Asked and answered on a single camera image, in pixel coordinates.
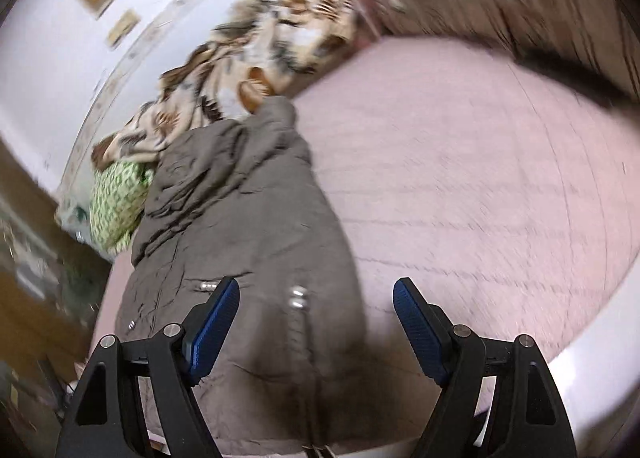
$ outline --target green patterned fabric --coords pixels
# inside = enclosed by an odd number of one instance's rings
[[[153,176],[152,169],[137,162],[115,162],[96,173],[89,220],[100,248],[116,254],[128,247]]]

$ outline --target blue rubber pad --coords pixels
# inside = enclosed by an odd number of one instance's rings
[[[442,346],[412,294],[399,280],[394,285],[394,308],[404,328],[422,372],[442,385],[449,379],[443,364]]]
[[[239,305],[240,288],[234,279],[218,299],[204,327],[194,340],[189,368],[189,376],[194,384],[210,374]]]

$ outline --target floral blanket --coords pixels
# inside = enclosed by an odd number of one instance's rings
[[[92,162],[156,162],[185,131],[221,118],[242,120],[267,96],[281,95],[351,42],[352,0],[240,0],[230,21],[187,62],[160,76],[155,101],[94,146]]]

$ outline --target blue gripper pad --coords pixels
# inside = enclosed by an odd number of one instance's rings
[[[219,295],[216,294],[218,290],[214,292],[213,295],[218,295],[218,298],[210,299],[215,304],[209,309],[206,319],[203,319],[202,328],[193,338],[191,355],[187,356],[190,363],[187,374],[193,385],[210,374],[240,306],[240,288],[235,279],[227,282],[223,280],[218,286],[226,288],[220,290]]]
[[[422,372],[443,386],[449,380],[446,360],[450,336],[409,278],[394,285],[394,308]]]

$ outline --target white surface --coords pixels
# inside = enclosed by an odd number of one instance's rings
[[[640,380],[640,261],[587,329],[549,365],[578,450]]]
[[[129,76],[98,126],[92,144],[119,130],[141,104],[154,100],[158,96],[158,76],[183,64],[191,51],[209,38],[210,30],[227,20],[228,10],[235,1],[203,0],[174,23],[172,29]],[[70,187],[70,194],[83,206],[88,206],[94,180],[90,155],[90,151],[85,154]]]
[[[96,20],[79,0],[18,0],[7,16],[0,28],[0,133],[49,193],[104,80],[170,1],[114,0]],[[112,51],[106,36],[128,8],[142,20]]]

